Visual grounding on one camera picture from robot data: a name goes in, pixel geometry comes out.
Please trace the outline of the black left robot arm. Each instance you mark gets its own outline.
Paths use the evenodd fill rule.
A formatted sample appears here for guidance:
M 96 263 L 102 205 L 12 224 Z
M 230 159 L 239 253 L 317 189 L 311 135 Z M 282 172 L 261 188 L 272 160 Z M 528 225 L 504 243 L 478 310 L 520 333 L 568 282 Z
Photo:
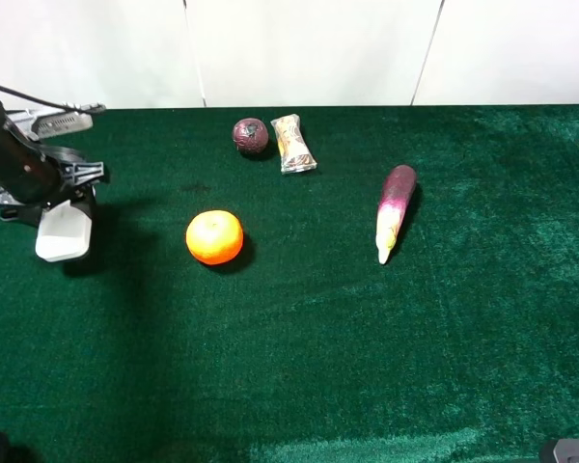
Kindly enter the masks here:
M 0 93 L 9 88 L 0 86 Z M 90 251 L 96 184 L 109 172 L 75 149 L 45 139 L 92 128 L 101 103 L 8 113 L 0 100 L 0 218 L 36 229 L 36 255 L 47 262 L 86 257 Z

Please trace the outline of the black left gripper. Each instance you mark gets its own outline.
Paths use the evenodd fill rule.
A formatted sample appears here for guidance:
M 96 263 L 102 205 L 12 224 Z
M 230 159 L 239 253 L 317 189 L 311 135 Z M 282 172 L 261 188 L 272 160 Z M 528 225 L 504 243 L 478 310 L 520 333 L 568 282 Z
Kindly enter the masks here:
M 110 180 L 109 169 L 101 161 L 88 161 L 81 151 L 34 142 L 13 123 L 4 125 L 8 141 L 2 187 L 14 198 L 0 202 L 0 219 L 37 228 L 45 207 L 66 200 L 84 216 L 76 259 L 90 251 L 97 207 L 98 183 Z

